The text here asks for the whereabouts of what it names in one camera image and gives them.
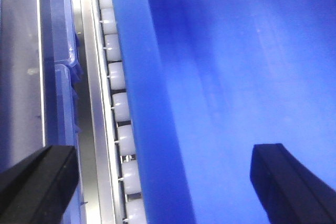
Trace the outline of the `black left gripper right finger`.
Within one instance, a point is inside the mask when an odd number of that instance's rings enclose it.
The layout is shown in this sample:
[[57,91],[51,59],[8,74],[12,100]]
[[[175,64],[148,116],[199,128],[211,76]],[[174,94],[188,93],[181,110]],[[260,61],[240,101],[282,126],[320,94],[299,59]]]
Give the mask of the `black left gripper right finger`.
[[335,223],[335,190],[282,144],[254,146],[250,181],[270,223]]

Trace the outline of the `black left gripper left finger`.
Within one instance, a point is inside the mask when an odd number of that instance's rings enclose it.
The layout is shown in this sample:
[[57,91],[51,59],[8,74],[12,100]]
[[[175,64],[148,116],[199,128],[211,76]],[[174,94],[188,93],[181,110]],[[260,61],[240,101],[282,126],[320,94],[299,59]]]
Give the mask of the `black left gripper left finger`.
[[1,173],[1,223],[61,223],[78,183],[74,146],[37,150]]

